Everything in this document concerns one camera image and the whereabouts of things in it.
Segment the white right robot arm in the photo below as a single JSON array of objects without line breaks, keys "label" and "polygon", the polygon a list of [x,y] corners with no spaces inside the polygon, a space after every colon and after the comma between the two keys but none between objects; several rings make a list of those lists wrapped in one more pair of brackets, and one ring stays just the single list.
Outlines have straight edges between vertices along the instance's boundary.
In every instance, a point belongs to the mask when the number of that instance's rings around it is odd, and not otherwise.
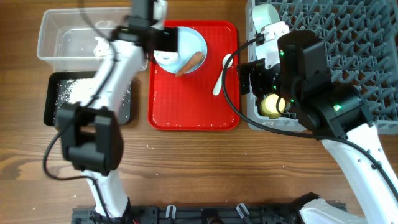
[{"label": "white right robot arm", "polygon": [[306,138],[319,140],[349,182],[367,223],[397,222],[397,176],[372,114],[352,85],[333,83],[323,41],[312,31],[265,31],[265,57],[241,66],[251,85],[290,104]]}]

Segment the white rice pile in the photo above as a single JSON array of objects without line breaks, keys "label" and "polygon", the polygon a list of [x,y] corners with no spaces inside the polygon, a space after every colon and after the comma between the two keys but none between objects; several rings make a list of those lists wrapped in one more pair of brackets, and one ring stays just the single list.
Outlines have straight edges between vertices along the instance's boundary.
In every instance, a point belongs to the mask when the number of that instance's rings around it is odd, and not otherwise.
[{"label": "white rice pile", "polygon": [[[57,84],[57,99],[55,100],[55,109],[53,113],[53,120],[55,120],[55,115],[57,110],[63,103],[74,104],[77,101],[82,101],[82,97],[88,95],[89,93],[94,93],[90,90],[92,78],[82,78],[82,79],[68,79],[60,80]],[[125,91],[122,97],[122,104],[119,109],[118,121],[121,124],[126,124],[131,119],[131,86]]]}]

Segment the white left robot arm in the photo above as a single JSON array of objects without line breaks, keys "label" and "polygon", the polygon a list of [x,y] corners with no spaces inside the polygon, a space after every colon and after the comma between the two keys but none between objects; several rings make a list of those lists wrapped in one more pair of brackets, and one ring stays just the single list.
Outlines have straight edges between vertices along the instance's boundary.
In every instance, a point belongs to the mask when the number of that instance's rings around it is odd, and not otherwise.
[{"label": "white left robot arm", "polygon": [[129,197],[119,178],[124,143],[117,117],[122,97],[147,56],[176,52],[178,30],[165,26],[167,1],[133,1],[126,21],[105,37],[111,52],[95,73],[87,96],[57,111],[62,155],[81,171],[95,198],[93,220],[127,223]]}]

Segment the mint green bowl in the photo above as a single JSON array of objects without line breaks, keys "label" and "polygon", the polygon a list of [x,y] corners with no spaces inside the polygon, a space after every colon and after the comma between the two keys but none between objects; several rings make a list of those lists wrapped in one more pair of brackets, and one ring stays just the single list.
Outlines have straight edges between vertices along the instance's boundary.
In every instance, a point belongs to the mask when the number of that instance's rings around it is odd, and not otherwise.
[{"label": "mint green bowl", "polygon": [[252,19],[257,33],[260,33],[263,27],[280,21],[279,13],[272,4],[254,6]]}]

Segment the yellow cup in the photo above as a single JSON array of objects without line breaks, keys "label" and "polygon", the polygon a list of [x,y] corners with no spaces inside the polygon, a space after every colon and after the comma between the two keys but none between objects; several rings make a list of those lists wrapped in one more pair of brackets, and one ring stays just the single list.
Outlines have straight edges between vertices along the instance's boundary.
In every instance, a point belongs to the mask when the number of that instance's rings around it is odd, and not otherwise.
[{"label": "yellow cup", "polygon": [[280,113],[277,111],[277,100],[279,96],[275,93],[267,95],[260,103],[259,113],[271,119],[278,118]]}]

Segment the white napkin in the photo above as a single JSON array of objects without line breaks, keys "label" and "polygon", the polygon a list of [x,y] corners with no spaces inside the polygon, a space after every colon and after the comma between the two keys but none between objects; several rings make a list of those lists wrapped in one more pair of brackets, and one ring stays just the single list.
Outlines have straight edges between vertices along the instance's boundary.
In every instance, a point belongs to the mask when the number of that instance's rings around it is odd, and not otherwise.
[{"label": "white napkin", "polygon": [[154,58],[161,65],[173,65],[179,61],[178,52],[154,51]]}]

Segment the white plastic spoon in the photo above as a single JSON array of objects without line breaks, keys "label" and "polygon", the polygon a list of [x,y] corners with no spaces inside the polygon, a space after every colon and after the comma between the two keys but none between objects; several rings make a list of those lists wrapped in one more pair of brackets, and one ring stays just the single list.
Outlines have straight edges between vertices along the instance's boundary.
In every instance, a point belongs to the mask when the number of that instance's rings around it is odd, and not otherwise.
[{"label": "white plastic spoon", "polygon": [[230,56],[231,56],[231,54],[225,55],[225,57],[224,57],[224,59],[223,59],[223,61],[222,61],[222,66],[223,66],[223,67],[222,67],[222,69],[221,69],[221,73],[220,73],[220,75],[219,75],[219,77],[218,77],[218,79],[217,79],[217,82],[215,83],[214,88],[213,88],[213,91],[212,91],[212,94],[213,94],[214,96],[218,96],[219,93],[220,93],[220,91],[221,91],[221,87],[222,87],[222,76],[223,76],[224,66],[226,65],[226,63],[227,63],[228,59],[230,58]]}]

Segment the light blue plate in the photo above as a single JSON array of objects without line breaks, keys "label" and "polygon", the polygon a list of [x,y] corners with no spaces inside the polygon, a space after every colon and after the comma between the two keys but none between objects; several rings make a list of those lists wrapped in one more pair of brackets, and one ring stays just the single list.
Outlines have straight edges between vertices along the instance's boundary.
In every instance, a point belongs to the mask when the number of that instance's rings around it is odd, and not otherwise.
[{"label": "light blue plate", "polygon": [[[173,65],[161,65],[157,63],[161,68],[169,73],[176,74],[190,59],[190,57],[197,51],[201,51],[205,54],[205,59],[208,53],[208,47],[204,37],[195,29],[178,26],[178,54],[179,61]],[[205,59],[189,72],[191,73],[202,66]]]}]

